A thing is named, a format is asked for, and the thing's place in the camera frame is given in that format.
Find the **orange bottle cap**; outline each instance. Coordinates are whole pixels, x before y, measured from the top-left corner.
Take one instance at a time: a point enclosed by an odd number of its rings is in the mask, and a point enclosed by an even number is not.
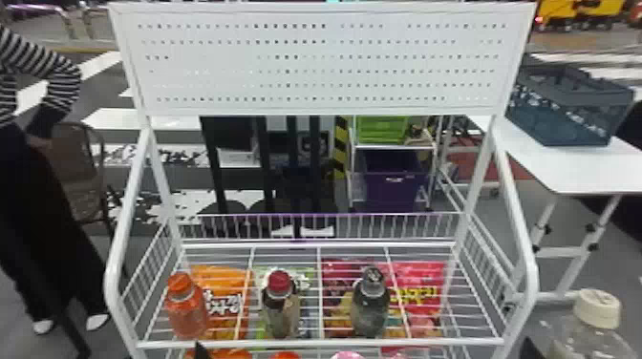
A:
[[[170,293],[185,292],[192,286],[192,279],[185,272],[174,273],[167,280],[167,287]]]

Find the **black pants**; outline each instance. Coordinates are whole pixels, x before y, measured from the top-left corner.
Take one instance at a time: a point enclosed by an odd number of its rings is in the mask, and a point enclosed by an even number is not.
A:
[[[0,234],[0,266],[15,281],[35,321],[52,318],[53,313],[25,275],[19,260],[24,256],[35,261],[63,305],[77,298],[89,315],[106,310],[104,264],[75,222],[49,162],[31,147],[17,158],[0,160],[0,221],[14,233]]]

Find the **person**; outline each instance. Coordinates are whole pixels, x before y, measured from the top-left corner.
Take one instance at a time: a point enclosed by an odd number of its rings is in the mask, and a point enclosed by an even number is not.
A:
[[[24,130],[14,121],[18,74],[48,81]],[[0,25],[0,221],[17,237],[0,234],[0,267],[14,281],[36,334],[55,327],[55,313],[35,294],[18,260],[22,256],[15,253],[18,247],[35,261],[60,303],[76,298],[84,306],[88,330],[110,318],[102,295],[104,264],[75,222],[62,185],[41,152],[52,146],[53,126],[71,111],[80,83],[80,69],[72,61]],[[16,240],[20,245],[12,244]]]

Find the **purple bin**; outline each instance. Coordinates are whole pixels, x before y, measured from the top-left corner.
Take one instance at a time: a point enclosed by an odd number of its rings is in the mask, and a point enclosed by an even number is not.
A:
[[[368,212],[415,212],[415,198],[426,181],[417,153],[407,150],[364,151],[366,210]]]

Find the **orange water bottle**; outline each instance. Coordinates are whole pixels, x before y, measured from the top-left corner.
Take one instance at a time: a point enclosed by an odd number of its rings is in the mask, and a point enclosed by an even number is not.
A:
[[[196,339],[205,333],[207,311],[203,290],[187,273],[178,272],[169,277],[165,309],[179,339]]]

